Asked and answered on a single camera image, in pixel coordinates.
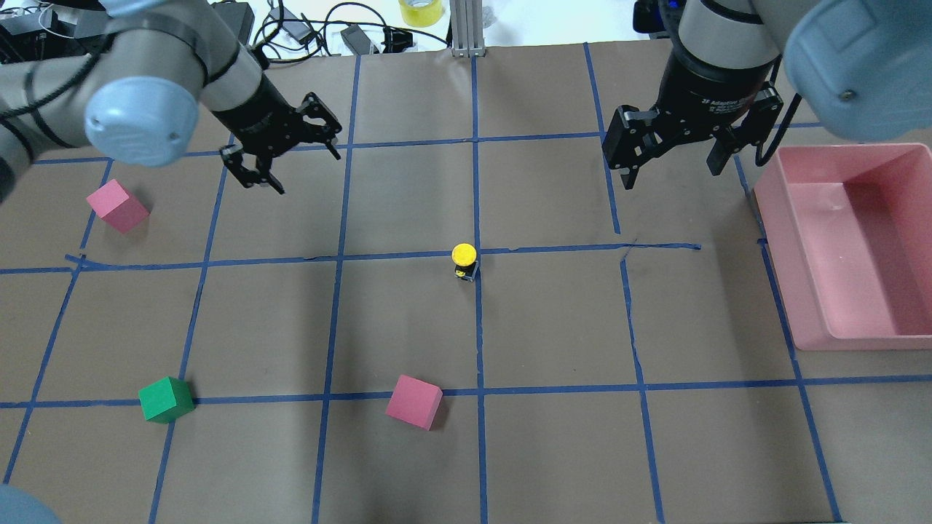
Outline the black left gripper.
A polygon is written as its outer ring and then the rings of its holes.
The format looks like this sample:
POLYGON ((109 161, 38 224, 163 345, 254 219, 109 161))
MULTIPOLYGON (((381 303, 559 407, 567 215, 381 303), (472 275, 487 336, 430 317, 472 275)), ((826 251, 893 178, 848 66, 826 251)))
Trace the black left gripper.
POLYGON ((237 139, 218 152, 241 186, 263 186, 284 195, 282 182, 271 172, 273 160, 302 143, 324 145, 334 159, 342 159, 336 147, 342 124, 314 92, 295 107, 269 79, 262 79, 245 103, 212 114, 237 139))

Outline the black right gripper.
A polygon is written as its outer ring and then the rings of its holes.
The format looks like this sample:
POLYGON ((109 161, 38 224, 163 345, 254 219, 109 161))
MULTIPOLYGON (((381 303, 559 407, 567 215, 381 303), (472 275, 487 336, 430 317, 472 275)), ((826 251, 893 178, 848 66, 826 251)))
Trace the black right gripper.
POLYGON ((760 67, 731 70, 670 56, 652 107, 616 108, 601 145, 609 169, 618 170, 629 191, 650 160, 675 147, 713 140, 708 169, 719 176, 736 153, 763 146, 778 122, 780 63, 776 57, 760 67))

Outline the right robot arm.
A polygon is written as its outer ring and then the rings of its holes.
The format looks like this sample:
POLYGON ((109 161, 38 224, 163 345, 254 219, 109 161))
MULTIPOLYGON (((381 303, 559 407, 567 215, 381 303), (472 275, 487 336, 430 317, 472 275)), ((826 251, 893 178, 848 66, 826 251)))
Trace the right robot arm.
POLYGON ((671 41, 652 107, 616 108, 602 140, 626 189, 670 149, 706 164, 775 155, 801 103, 833 135, 880 142, 930 127, 928 1, 638 1, 633 29, 671 41))

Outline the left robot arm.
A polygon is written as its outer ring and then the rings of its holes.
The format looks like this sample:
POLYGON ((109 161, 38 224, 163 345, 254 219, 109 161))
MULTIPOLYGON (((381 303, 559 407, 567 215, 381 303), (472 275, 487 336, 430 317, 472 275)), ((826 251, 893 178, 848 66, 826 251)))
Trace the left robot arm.
POLYGON ((100 49, 2 66, 2 199, 51 151, 92 146, 147 168, 177 162, 201 109, 233 136, 218 155, 243 188, 283 194, 271 166, 299 145, 322 145, 340 158, 336 115, 313 92, 299 106, 287 102, 206 1, 92 6, 109 17, 100 49))

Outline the green foam cube near left arm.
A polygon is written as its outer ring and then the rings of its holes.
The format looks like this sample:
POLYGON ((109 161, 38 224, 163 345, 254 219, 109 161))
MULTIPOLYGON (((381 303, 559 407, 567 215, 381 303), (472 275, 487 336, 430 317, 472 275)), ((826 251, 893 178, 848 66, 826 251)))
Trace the green foam cube near left arm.
POLYGON ((195 410, 190 385, 182 379, 164 377, 138 392, 144 420, 153 424, 170 424, 195 410))

